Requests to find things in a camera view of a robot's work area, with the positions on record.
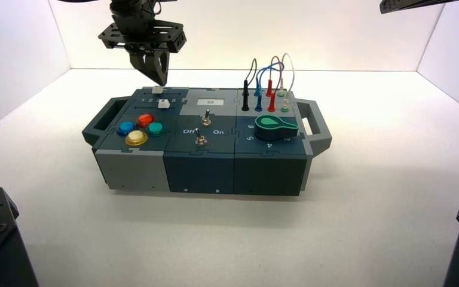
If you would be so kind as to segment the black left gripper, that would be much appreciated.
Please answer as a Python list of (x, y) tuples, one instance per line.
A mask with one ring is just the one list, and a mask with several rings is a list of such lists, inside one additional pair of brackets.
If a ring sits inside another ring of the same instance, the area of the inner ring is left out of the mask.
[(114, 22), (98, 36), (104, 46), (131, 51), (160, 50), (154, 53), (154, 60), (143, 53), (130, 53), (129, 58), (137, 71), (165, 86), (170, 53), (178, 53), (186, 43), (183, 25), (145, 16), (113, 15), (112, 18)]

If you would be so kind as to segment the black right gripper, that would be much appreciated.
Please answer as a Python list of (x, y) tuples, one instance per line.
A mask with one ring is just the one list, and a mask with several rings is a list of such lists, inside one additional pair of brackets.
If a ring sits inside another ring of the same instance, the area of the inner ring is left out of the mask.
[(379, 4), (379, 8), (381, 14), (387, 14), (395, 11), (428, 7), (456, 1), (458, 0), (382, 0)]

